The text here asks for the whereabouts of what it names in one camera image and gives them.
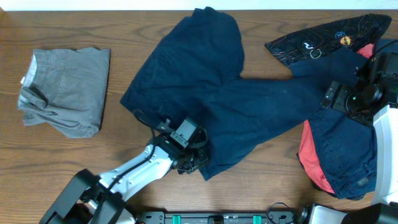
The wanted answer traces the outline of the navy blue shorts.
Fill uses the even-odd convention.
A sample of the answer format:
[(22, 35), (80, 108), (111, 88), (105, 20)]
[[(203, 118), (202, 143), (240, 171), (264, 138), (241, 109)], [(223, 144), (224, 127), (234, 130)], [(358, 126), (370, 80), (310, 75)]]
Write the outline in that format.
[(207, 130), (205, 180), (231, 168), (258, 144), (320, 108), (325, 78), (242, 78), (244, 50), (235, 19), (210, 7), (182, 19), (150, 54), (121, 104), (147, 124), (172, 128), (186, 117)]

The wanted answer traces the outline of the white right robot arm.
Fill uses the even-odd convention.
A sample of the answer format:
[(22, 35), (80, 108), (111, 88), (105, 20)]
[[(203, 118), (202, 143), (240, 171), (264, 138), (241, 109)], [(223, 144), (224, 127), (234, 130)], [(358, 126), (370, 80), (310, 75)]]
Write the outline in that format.
[(377, 136), (377, 179), (370, 206), (343, 213), (313, 205), (309, 223), (397, 224), (397, 54), (375, 51), (354, 87), (333, 82), (322, 99), (324, 108), (338, 110)]

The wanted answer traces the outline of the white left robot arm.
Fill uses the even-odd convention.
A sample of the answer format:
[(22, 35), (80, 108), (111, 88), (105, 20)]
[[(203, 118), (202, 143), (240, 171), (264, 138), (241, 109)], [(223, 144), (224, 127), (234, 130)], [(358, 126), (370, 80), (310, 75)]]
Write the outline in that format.
[(41, 218), (41, 223), (135, 223), (127, 201), (170, 170), (190, 174), (206, 165), (208, 133), (178, 128), (153, 136), (137, 157), (99, 175), (77, 172)]

